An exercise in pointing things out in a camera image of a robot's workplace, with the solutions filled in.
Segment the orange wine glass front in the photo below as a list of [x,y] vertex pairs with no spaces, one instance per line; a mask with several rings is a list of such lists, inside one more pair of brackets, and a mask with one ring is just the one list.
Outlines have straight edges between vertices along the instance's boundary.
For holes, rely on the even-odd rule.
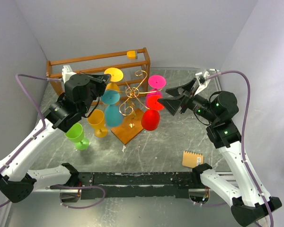
[[120,99],[120,88],[116,83],[123,79],[124,74],[118,68],[108,68],[105,70],[105,74],[110,75],[110,82],[106,86],[106,90],[101,97],[101,100],[105,105],[115,105]]

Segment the orange wine glass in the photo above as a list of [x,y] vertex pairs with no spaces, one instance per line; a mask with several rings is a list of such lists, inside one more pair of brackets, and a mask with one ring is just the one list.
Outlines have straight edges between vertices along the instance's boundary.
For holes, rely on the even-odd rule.
[[108,68],[105,70],[105,74],[110,75],[110,82],[106,86],[106,90],[101,97],[101,100],[105,105],[115,105],[120,99],[120,88],[116,83],[123,79],[124,74],[118,68]]
[[103,111],[99,109],[94,110],[90,117],[88,117],[88,123],[94,129],[96,137],[103,138],[108,134]]

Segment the pink wine glass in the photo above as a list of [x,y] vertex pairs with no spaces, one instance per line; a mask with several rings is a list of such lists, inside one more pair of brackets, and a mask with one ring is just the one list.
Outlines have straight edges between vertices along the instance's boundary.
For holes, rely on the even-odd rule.
[[150,90],[150,92],[147,93],[146,95],[146,100],[145,100],[146,107],[149,107],[147,104],[149,97],[153,95],[162,96],[161,90],[165,87],[166,80],[161,75],[153,75],[149,78],[148,83],[149,83],[149,86],[152,88],[152,90]]

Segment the red wine glass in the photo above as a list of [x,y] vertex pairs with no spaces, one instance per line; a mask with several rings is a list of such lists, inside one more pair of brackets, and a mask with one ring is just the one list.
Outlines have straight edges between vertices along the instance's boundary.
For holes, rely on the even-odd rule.
[[143,114],[141,125],[147,131],[153,131],[159,125],[160,111],[164,109],[164,106],[158,101],[161,98],[161,95],[152,95],[146,99],[149,109]]

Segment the blue wine glass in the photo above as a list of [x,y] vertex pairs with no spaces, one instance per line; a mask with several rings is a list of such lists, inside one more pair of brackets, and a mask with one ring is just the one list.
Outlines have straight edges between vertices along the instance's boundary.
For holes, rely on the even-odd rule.
[[115,90],[106,90],[101,97],[101,101],[107,105],[104,115],[107,126],[113,128],[119,126],[123,122],[123,115],[119,112],[116,103],[119,101],[120,95]]

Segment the green wine glass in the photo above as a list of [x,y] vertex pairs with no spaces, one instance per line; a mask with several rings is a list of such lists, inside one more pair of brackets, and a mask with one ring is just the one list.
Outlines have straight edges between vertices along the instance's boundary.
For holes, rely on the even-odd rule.
[[80,123],[75,123],[64,135],[74,143],[77,150],[85,150],[89,146],[89,140],[85,137],[84,129]]

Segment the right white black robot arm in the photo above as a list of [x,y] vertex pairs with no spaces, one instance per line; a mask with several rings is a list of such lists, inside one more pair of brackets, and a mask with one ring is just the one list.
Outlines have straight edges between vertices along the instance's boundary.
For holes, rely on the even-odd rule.
[[282,203],[273,197],[262,185],[249,161],[243,145],[243,136],[232,121],[239,111],[235,95],[227,91],[214,92],[209,99],[198,95],[196,79],[191,82],[166,90],[170,96],[159,98],[158,102],[171,114],[191,110],[195,116],[206,119],[209,124],[206,131],[208,138],[226,160],[237,182],[233,186],[220,177],[213,168],[200,164],[192,169],[194,182],[212,189],[231,208],[235,220],[247,227],[269,216],[280,208]]

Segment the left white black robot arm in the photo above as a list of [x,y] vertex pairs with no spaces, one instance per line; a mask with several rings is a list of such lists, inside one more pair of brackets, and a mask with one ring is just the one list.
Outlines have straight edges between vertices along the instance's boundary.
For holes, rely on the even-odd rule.
[[91,115],[91,104],[104,94],[110,77],[109,74],[70,72],[61,79],[46,78],[47,81],[62,82],[64,92],[39,114],[40,121],[31,133],[0,161],[0,191],[8,202],[20,202],[45,187],[81,189],[79,172],[69,163],[39,171],[30,170],[30,167],[55,138]]

